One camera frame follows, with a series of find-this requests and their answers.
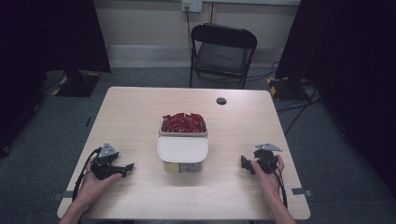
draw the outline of gray carpet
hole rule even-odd
[[[251,68],[249,80],[270,71]],[[90,98],[51,96],[55,86],[45,90],[39,110],[10,146],[10,155],[0,159],[0,223],[59,221],[56,212],[60,201],[52,197],[67,187],[108,88],[187,88],[188,73],[187,67],[117,68],[100,78]],[[45,86],[61,75],[62,72],[48,73]],[[215,82],[198,77],[193,85],[238,88],[237,83],[229,80]],[[265,79],[259,79],[249,81],[246,89],[268,87]],[[308,93],[313,89],[313,85],[306,85]],[[275,102],[277,109],[303,104]],[[279,112],[284,131],[300,110]],[[299,223],[396,223],[396,203],[371,166],[343,139],[336,118],[321,101],[304,110],[286,137],[302,185],[313,193],[307,197],[311,218]]]

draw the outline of baseboard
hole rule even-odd
[[[106,45],[111,67],[188,67],[190,55],[183,46]],[[256,49],[251,67],[271,67],[283,49]]]

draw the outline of container lid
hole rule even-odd
[[[158,155],[168,162],[199,162],[205,159],[208,146],[205,137],[162,136],[158,139]]]

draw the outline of chair backrest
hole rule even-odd
[[[257,46],[257,38],[250,31],[213,23],[204,23],[192,28],[191,39],[241,49],[255,49]]]

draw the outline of human hand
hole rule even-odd
[[[278,160],[278,169],[276,169],[275,172],[278,176],[281,176],[283,168],[285,168],[285,163],[283,163],[280,155],[276,156]],[[276,176],[274,174],[266,174],[256,161],[252,161],[251,165],[256,171],[257,177],[259,178],[260,188],[262,190],[265,202],[267,204],[271,204],[274,202],[274,200],[280,200],[279,182],[276,179]]]
[[[75,199],[75,202],[84,205],[85,209],[88,209],[88,206],[99,198],[109,185],[122,177],[122,174],[114,174],[104,180],[98,179],[91,170],[94,159],[91,158],[87,164],[86,174],[78,191],[78,196]]]

